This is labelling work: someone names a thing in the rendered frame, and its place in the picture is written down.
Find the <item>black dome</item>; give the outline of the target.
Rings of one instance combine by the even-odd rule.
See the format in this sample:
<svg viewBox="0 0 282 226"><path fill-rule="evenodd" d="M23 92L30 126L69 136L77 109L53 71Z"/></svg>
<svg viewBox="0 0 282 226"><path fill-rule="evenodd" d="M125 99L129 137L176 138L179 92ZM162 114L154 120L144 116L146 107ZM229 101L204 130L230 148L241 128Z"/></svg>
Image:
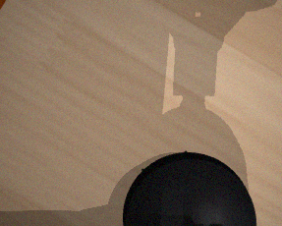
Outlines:
<svg viewBox="0 0 282 226"><path fill-rule="evenodd" d="M239 176L220 160L195 152L164 156L133 181L123 226L256 226L254 204Z"/></svg>

